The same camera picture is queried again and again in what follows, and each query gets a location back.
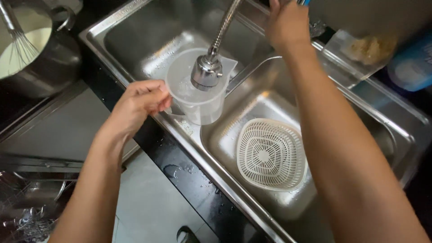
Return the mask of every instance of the blue bottle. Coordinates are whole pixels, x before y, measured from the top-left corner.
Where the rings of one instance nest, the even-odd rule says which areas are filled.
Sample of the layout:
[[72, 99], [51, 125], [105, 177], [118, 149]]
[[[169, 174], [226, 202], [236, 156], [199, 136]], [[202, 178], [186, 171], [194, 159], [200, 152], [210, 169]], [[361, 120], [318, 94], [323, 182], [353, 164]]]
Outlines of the blue bottle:
[[388, 64], [391, 81], [408, 91], [418, 91], [432, 84], [432, 33], [416, 41]]

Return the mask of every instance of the faucet head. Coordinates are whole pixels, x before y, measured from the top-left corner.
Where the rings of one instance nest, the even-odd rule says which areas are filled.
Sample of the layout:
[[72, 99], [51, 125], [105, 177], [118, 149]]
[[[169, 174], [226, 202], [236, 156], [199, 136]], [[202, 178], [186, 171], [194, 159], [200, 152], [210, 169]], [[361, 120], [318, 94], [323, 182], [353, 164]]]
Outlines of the faucet head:
[[222, 77], [222, 63], [217, 58], [209, 60], [207, 55], [197, 58], [192, 68], [191, 83], [202, 91], [209, 91], [219, 82]]

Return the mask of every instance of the white sink strainer basket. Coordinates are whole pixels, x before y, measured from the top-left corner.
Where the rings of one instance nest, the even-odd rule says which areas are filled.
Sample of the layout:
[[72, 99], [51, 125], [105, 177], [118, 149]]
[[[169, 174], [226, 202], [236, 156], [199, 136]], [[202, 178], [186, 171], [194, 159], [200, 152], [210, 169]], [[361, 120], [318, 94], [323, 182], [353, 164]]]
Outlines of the white sink strainer basket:
[[237, 167], [254, 186], [280, 192], [295, 190], [307, 172], [300, 134], [286, 124], [264, 118], [249, 121], [237, 144]]

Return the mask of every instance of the plastic measuring cup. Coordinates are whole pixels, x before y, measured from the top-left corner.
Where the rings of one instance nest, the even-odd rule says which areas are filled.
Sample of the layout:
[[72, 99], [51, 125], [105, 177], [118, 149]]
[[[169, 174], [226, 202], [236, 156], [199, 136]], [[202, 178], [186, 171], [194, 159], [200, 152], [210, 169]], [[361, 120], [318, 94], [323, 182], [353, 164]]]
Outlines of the plastic measuring cup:
[[173, 60], [165, 78], [172, 97], [177, 100], [187, 118], [198, 125], [213, 123], [222, 114], [229, 74], [237, 65], [237, 61], [221, 56], [223, 75], [219, 83], [210, 91], [201, 91], [192, 85], [191, 71], [197, 57], [206, 53], [207, 50], [203, 48], [180, 53]]

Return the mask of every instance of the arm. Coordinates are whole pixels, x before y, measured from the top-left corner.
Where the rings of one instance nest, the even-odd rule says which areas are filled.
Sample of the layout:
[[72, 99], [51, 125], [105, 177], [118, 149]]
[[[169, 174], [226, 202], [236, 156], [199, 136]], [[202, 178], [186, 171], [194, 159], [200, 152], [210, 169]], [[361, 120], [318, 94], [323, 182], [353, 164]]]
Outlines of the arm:
[[96, 134], [49, 243], [111, 242], [125, 143], [148, 114], [171, 104], [162, 80], [134, 82]]
[[294, 80], [306, 156], [336, 242], [429, 243], [375, 140], [322, 70], [307, 7], [270, 3], [267, 36]]

